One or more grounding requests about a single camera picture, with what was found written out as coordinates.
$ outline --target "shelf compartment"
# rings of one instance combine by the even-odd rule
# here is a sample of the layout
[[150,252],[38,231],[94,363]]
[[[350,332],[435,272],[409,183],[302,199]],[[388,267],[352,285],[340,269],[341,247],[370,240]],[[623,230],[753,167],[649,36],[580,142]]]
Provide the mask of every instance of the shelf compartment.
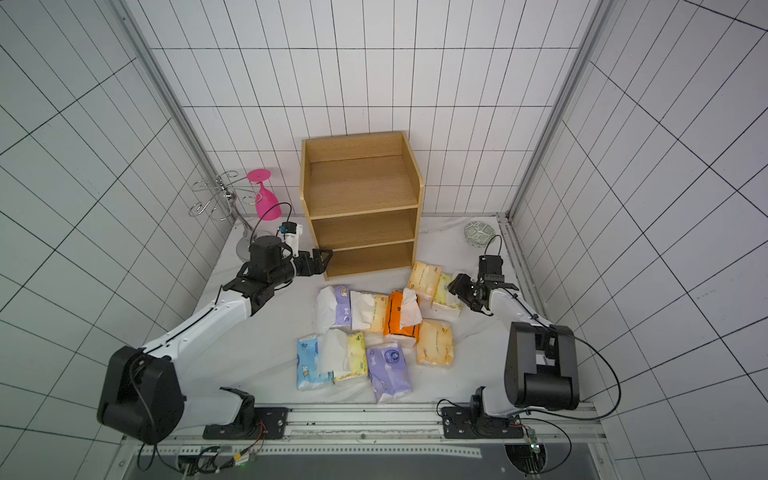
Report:
[[412,261],[413,242],[341,250],[333,253],[326,275],[328,278],[333,278],[355,273],[390,270],[411,266]]
[[419,205],[402,155],[312,163],[306,168],[306,205],[313,219]]
[[350,248],[404,243],[415,238],[417,208],[313,221],[320,248]]

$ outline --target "white tiled wall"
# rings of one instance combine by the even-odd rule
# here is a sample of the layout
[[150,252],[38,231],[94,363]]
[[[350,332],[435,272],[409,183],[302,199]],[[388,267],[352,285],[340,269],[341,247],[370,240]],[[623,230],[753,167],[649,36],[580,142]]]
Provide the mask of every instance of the white tiled wall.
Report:
[[514,217],[625,480],[768,468],[766,7],[620,0]]
[[269,168],[297,207],[302,139],[402,130],[425,212],[495,213],[597,0],[127,3],[222,170]]
[[191,313],[229,222],[104,0],[0,3],[0,478],[103,478],[107,362]]

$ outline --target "black cable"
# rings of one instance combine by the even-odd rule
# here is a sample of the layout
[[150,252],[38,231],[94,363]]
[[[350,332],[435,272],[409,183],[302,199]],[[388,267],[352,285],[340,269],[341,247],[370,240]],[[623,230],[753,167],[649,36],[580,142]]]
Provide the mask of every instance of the black cable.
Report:
[[141,400],[141,404],[144,405],[144,409],[147,410],[147,415],[149,416],[149,423],[152,425],[152,440],[156,440],[154,438],[154,435],[157,433],[157,427],[154,423],[154,417],[152,416],[152,412],[149,410],[149,406],[147,406],[147,402],[144,400],[144,396],[141,395],[141,391],[139,390],[138,385],[136,385],[136,378],[135,378],[135,368],[136,363],[144,358],[144,353],[137,356],[133,362],[128,367],[128,379],[131,381],[131,386],[134,387],[134,390],[136,391],[136,394],[139,396],[139,400]]
[[269,209],[269,210],[267,210],[266,212],[264,212],[264,215],[262,215],[262,216],[261,216],[261,218],[259,219],[259,221],[257,221],[257,222],[256,222],[256,226],[254,226],[254,227],[253,227],[253,230],[252,230],[252,231],[251,231],[251,233],[250,233],[250,241],[251,241],[251,242],[253,242],[253,236],[254,236],[254,235],[256,235],[256,229],[259,227],[259,223],[261,223],[261,220],[263,220],[263,218],[264,218],[264,217],[266,217],[266,215],[267,215],[267,214],[268,214],[270,211],[272,211],[272,209],[273,209],[274,207],[277,207],[278,205],[287,205],[288,207],[290,207],[290,210],[288,211],[288,217],[286,218],[286,222],[290,221],[290,216],[291,216],[291,214],[293,213],[293,205],[289,204],[288,202],[280,202],[280,203],[278,203],[278,204],[274,204],[272,207],[270,207],[270,209]]
[[[199,319],[197,319],[194,322],[192,322],[189,326],[184,327],[184,329],[181,330],[179,333],[177,333],[176,335],[172,336],[170,339],[165,340],[164,344],[167,344],[168,342],[170,342],[171,340],[175,339],[176,337],[178,337],[182,333],[186,332],[187,330],[189,330],[193,326],[197,325],[202,319],[204,319],[206,316],[208,316],[209,313],[213,312],[214,308],[216,308],[216,304],[219,303],[219,297],[221,296],[221,291],[223,290],[223,288],[224,288],[224,285],[219,285],[219,293],[217,293],[216,299],[214,300],[214,306],[209,308],[207,312],[205,312],[202,316],[200,316]],[[164,345],[158,345],[158,346],[154,347],[152,350],[150,350],[149,352],[144,352],[144,355],[147,355],[148,353],[152,353],[155,350],[161,348],[162,346],[164,346]]]
[[[193,466],[193,471],[191,472],[192,475],[196,473],[216,473],[217,468],[216,467],[216,459],[219,458],[219,451],[221,450],[221,445],[212,445],[209,447],[206,447],[202,450],[200,450],[200,453],[197,454],[197,458],[195,459],[195,463]],[[205,461],[204,465],[200,465],[200,460],[203,458],[203,455],[205,455],[208,452],[216,452],[216,455],[212,457],[208,457]]]
[[160,463],[162,463],[163,465],[167,466],[168,468],[170,468],[171,470],[173,470],[176,473],[181,473],[182,475],[184,474],[184,472],[182,472],[180,468],[175,468],[175,467],[173,467],[171,465],[168,465],[165,462],[165,460],[163,460],[163,456],[160,455],[160,453],[157,451],[157,445],[154,446],[154,452],[157,453],[157,457],[160,459]]
[[572,451],[573,451],[573,449],[574,449],[574,444],[573,444],[573,442],[571,441],[571,437],[569,437],[569,436],[568,436],[568,433],[565,433],[565,430],[561,429],[559,426],[555,425],[555,424],[554,424],[554,423],[552,423],[552,422],[548,422],[547,420],[542,420],[542,419],[535,419],[535,420],[536,420],[537,422],[544,422],[544,423],[548,423],[549,425],[552,425],[552,426],[553,426],[553,427],[555,427],[556,429],[558,429],[558,430],[560,430],[561,432],[563,432],[563,435],[565,435],[565,438],[566,438],[566,439],[568,439],[568,453],[566,453],[566,454],[565,454],[565,457],[564,457],[564,458],[563,458],[563,459],[560,461],[560,463],[558,463],[557,465],[555,465],[555,466],[554,466],[554,467],[552,467],[552,468],[547,468],[546,470],[541,470],[541,471],[539,471],[539,472],[536,472],[536,474],[541,474],[541,473],[549,473],[549,472],[551,472],[552,470],[555,470],[557,467],[559,467],[559,466],[563,465],[563,464],[565,463],[565,461],[566,461],[566,460],[568,460],[568,457],[570,457],[570,456],[571,456],[571,452],[572,452]]
[[278,286],[274,291],[282,290],[285,287],[290,286],[291,283],[293,283],[293,279],[288,280],[288,282],[285,285],[283,285],[283,286]]
[[141,448],[139,449],[139,454],[136,455],[136,468],[139,469],[140,472],[146,472],[149,470],[149,468],[152,466],[152,462],[154,462],[154,450],[152,450],[152,456],[149,458],[149,464],[147,464],[146,468],[141,467],[141,463],[139,462],[139,459],[141,458],[141,453],[144,451],[144,446],[146,443],[141,444]]
[[613,412],[615,412],[616,409],[619,408],[619,403],[621,403],[621,383],[619,382],[619,376],[616,375],[616,370],[614,370],[614,367],[611,366],[611,364],[605,359],[604,356],[602,356],[602,354],[600,352],[598,352],[598,349],[594,348],[586,340],[582,340],[582,339],[578,338],[576,335],[570,335],[568,333],[558,332],[553,326],[543,324],[538,319],[538,315],[536,313],[531,313],[527,308],[525,308],[525,305],[523,304],[523,302],[521,302],[520,299],[518,298],[518,294],[517,293],[512,293],[512,292],[510,292],[509,290],[507,290],[505,288],[502,288],[502,290],[504,290],[506,293],[509,293],[509,295],[513,299],[517,300],[517,302],[520,304],[520,306],[523,307],[523,309],[526,312],[528,312],[528,315],[530,315],[533,320],[536,320],[538,322],[538,324],[543,326],[545,329],[548,329],[548,330],[554,332],[557,335],[569,336],[572,339],[578,340],[579,342],[585,344],[590,349],[592,349],[592,351],[595,353],[595,355],[599,356],[600,359],[603,360],[603,362],[605,362],[606,365],[608,365],[608,368],[611,370],[611,373],[613,374],[614,378],[616,379],[616,388],[618,390],[618,398],[616,398],[616,403],[614,404],[614,407],[611,410],[609,410],[608,413],[604,413],[603,415],[598,415],[596,417],[591,417],[591,418],[583,419],[583,418],[578,418],[578,417],[571,417],[571,416],[568,416],[568,415],[561,415],[559,413],[549,412],[549,411],[546,411],[546,410],[531,410],[531,411],[532,412],[539,412],[539,413],[546,413],[547,415],[552,415],[552,416],[555,416],[555,417],[560,417],[562,419],[569,419],[569,420],[602,420],[602,419],[605,419],[608,416],[610,416]]
[[453,405],[454,407],[456,407],[457,409],[464,409],[467,412],[472,413],[472,409],[470,409],[469,407],[465,407],[465,406],[462,406],[462,405],[456,405],[454,402],[451,402],[448,399],[440,399],[440,400],[437,401],[437,405],[435,405],[435,412],[437,413],[437,416],[440,417],[440,418],[443,417],[443,415],[440,415],[440,404],[443,403],[443,402],[448,402],[451,405]]
[[491,239],[488,241],[488,243],[485,244],[485,252],[482,253],[483,255],[488,254],[488,245],[490,245],[491,242],[493,240],[495,240],[496,237],[498,237],[498,253],[496,255],[501,255],[502,254],[502,244],[504,243],[504,239],[502,239],[501,235],[496,234],[493,237],[491,237]]

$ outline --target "wooden shelf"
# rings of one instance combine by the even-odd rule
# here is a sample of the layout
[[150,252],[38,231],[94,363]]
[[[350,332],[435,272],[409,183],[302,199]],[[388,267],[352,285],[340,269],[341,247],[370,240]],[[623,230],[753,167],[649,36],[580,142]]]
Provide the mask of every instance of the wooden shelf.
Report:
[[411,266],[412,258],[413,242],[335,251],[326,275],[331,278],[402,268]]
[[312,219],[417,208],[402,155],[310,164],[305,190]]
[[403,243],[415,238],[416,208],[377,214],[353,215],[314,220],[320,248],[347,250],[387,243]]
[[304,140],[299,194],[326,278],[413,265],[424,177],[405,132]]

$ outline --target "white tissue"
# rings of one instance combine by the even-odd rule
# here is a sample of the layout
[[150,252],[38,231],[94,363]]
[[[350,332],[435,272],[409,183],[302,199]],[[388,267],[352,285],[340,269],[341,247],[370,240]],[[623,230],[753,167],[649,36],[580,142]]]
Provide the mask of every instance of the white tissue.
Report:
[[374,332],[363,332],[363,338],[366,339],[366,348],[370,348],[372,346],[378,346],[382,343],[391,342],[391,339],[387,339],[384,337],[382,333],[374,333]]
[[320,372],[349,372],[348,345],[347,335],[341,330],[325,332],[319,339]]
[[416,291],[402,289],[402,304],[400,305],[400,328],[416,326],[422,322],[422,311],[416,301]]
[[317,331],[325,333],[336,323],[336,295],[333,293],[333,287],[327,286],[317,293]]
[[376,295],[351,290],[349,299],[352,302],[352,330],[367,330],[373,325],[373,308]]

